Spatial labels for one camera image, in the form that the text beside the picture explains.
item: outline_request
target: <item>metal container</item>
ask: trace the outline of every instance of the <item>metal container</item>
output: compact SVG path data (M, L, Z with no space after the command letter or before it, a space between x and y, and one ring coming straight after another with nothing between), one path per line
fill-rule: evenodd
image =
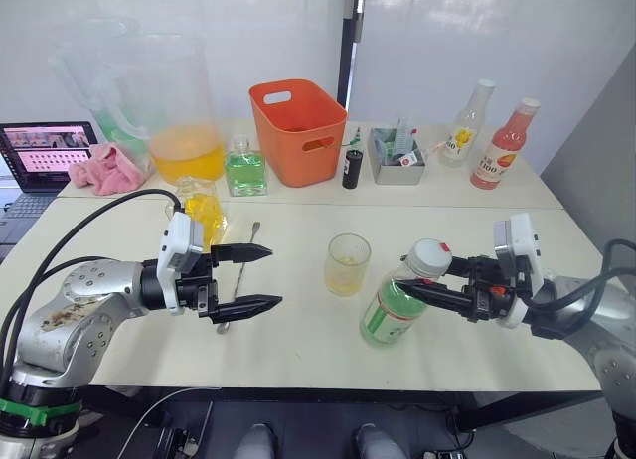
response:
M417 156L417 160L421 162L421 164L418 163L413 166L384 166L382 164L382 152L376 141L387 139L390 136L395 137L395 135L396 130L394 128L372 128L369 132L367 148L374 180L376 184L418 184L421 175L424 174L425 162L415 141L413 141L413 150Z

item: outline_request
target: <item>white cap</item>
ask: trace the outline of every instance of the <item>white cap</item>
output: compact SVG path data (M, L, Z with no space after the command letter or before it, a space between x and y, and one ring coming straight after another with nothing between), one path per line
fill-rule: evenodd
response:
M521 103L517 107L517 111L524 114L536 114L541 108L541 103L534 98L522 98Z
M479 86L483 86L484 88L494 88L496 85L491 79L481 78L477 81Z
M419 277L437 278L446 273L452 259L448 245L434 238L423 238L408 252L406 265Z

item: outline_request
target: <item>person's leg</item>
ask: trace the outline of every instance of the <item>person's leg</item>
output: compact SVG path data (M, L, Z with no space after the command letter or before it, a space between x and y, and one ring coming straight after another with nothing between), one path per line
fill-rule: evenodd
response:
M356 432L360 459L407 459L395 441L374 424L364 424Z
M242 438L234 459L274 459L274 435L265 424L255 424Z

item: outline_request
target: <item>metal spoon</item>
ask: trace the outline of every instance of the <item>metal spoon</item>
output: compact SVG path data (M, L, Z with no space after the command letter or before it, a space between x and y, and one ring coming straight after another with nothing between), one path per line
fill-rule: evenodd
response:
M251 238L249 239L249 243L254 242L254 238L256 237L256 233L258 232L258 230L260 229L260 221L256 221L254 222L254 224L251 225ZM239 285L240 285L240 280L242 279L242 271L245 269L245 264L243 263L240 266L240 272L238 273L238 279L237 279L237 286L235 287L235 293L233 295L232 301L234 302L235 299L237 298L237 293L239 292ZM230 322L225 322L222 323L221 325L219 325L217 327L217 333L222 335L224 334L228 329L230 328Z

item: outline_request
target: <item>basket handle hole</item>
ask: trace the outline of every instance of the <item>basket handle hole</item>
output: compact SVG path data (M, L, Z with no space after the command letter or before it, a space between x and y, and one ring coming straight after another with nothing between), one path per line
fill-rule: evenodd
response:
M303 144L302 150L305 152L314 151L316 149L328 148L332 144L334 144L333 136L329 138L314 139L313 141L307 141Z
M269 93L263 97L265 104L282 103L291 99L291 91L279 91L278 93Z

